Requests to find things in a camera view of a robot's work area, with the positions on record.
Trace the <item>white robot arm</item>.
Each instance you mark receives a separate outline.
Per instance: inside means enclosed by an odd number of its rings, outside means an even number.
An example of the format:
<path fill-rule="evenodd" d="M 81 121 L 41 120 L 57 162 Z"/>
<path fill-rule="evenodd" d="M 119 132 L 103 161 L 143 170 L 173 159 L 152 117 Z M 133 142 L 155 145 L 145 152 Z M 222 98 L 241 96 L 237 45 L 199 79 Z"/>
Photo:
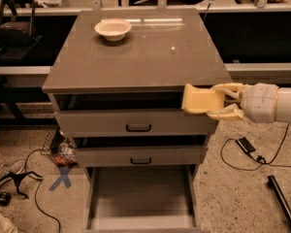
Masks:
<path fill-rule="evenodd" d="M 228 91 L 216 87 L 231 95 L 240 105 L 232 104 L 219 111 L 207 112 L 210 118 L 217 120 L 249 119 L 255 123 L 285 122 L 291 123 L 291 87 L 278 87 L 275 84 L 244 84 L 238 91 Z"/>

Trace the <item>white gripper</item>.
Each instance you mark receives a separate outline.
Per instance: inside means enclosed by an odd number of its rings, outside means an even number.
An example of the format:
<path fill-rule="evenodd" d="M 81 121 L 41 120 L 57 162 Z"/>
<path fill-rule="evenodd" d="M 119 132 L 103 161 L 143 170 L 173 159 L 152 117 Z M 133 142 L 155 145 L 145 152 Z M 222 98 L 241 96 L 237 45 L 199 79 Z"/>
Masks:
<path fill-rule="evenodd" d="M 241 108 L 237 104 L 229 105 L 219 111 L 207 112 L 207 116 L 216 120 L 237 121 L 244 116 L 253 122 L 271 123 L 275 121 L 275 105 L 278 87 L 275 84 L 258 83 L 220 83 L 212 87 L 235 100 L 241 100 Z"/>

